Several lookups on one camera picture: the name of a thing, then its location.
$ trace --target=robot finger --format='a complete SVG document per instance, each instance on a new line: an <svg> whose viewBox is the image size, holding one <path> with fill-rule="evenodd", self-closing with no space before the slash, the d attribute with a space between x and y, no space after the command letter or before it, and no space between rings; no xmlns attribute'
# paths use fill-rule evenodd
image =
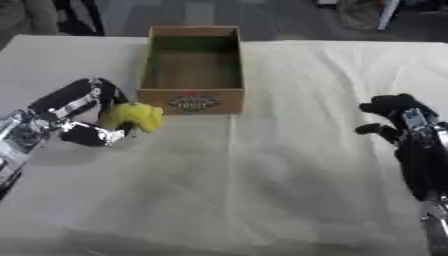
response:
<svg viewBox="0 0 448 256"><path fill-rule="evenodd" d="M355 129L355 132L360 135L378 134L394 145L397 145L400 137L400 133L396 129L378 123L361 125Z"/></svg>

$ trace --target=gray floor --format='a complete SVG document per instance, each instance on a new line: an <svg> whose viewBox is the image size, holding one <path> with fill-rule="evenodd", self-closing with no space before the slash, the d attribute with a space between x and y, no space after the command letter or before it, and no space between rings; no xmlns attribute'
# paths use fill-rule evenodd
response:
<svg viewBox="0 0 448 256"><path fill-rule="evenodd" d="M402 13L388 31L340 25L335 10L313 0L97 0L108 36L147 35L153 25L238 25L246 41L447 41L448 16Z"/></svg>

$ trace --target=black glove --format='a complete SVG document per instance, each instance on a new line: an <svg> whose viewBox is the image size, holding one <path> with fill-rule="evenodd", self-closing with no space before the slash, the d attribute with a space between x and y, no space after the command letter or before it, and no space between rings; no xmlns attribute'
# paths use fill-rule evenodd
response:
<svg viewBox="0 0 448 256"><path fill-rule="evenodd" d="M438 115L408 94L373 97L371 103L359 105L361 111L383 116L395 128L382 124L366 124L356 128L358 134L375 133L398 146L395 156L401 164L403 179L414 197L423 201L429 192L448 192L448 156L440 142L424 147L408 132L402 118L404 111L418 108L425 118Z"/></svg>

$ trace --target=box side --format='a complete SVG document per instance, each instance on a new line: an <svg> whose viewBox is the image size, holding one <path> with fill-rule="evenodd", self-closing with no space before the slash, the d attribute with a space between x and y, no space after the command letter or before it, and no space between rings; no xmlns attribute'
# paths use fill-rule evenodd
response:
<svg viewBox="0 0 448 256"><path fill-rule="evenodd" d="M154 26L153 36L229 36L235 26Z"/></svg>
<svg viewBox="0 0 448 256"><path fill-rule="evenodd" d="M244 90L164 90L146 89L138 92L141 102L162 107L167 115L241 113Z"/></svg>
<svg viewBox="0 0 448 256"><path fill-rule="evenodd" d="M145 84L151 82L148 79L150 79L151 71L150 66L152 65L150 63L151 56L153 55L153 30L150 29L148 32L148 45L146 47L146 52L144 53L145 59L144 59L144 65L143 70L140 72L140 85L139 90L145 87Z"/></svg>
<svg viewBox="0 0 448 256"><path fill-rule="evenodd" d="M238 54L238 62L239 62L239 82L241 89L244 91L246 90L245 86L245 76L244 76L244 65L243 65L243 51L242 51L242 41L241 41L241 33L240 29L237 27L235 30L236 33L236 40L237 40L237 54Z"/></svg>

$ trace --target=black robotic glove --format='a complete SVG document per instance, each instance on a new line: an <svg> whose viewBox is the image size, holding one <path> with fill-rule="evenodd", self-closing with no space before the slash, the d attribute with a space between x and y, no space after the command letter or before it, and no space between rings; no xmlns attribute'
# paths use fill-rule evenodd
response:
<svg viewBox="0 0 448 256"><path fill-rule="evenodd" d="M395 128L378 123L356 128L361 135L378 134L398 149L395 156L400 162L403 179L414 197L423 201L432 191L448 192L448 156L440 141L428 147L407 130L403 119L405 111L419 109L430 120L438 115L409 94L373 97L370 103L359 105L361 111L387 118Z"/></svg>
<svg viewBox="0 0 448 256"><path fill-rule="evenodd" d="M123 92L104 78L80 79L38 99L30 104L28 109L50 124L57 124L57 128L62 126L61 140L88 147L103 147L115 141L114 137L120 135L119 131L123 131L123 135L127 136L134 125L125 122L117 128L118 131L108 132L98 125L86 122L73 122L66 125L60 123L64 123L64 120L71 120L97 105L100 106L99 119L113 106L127 102L129 100ZM59 114L53 112L61 108L63 108L63 111L58 111Z"/></svg>

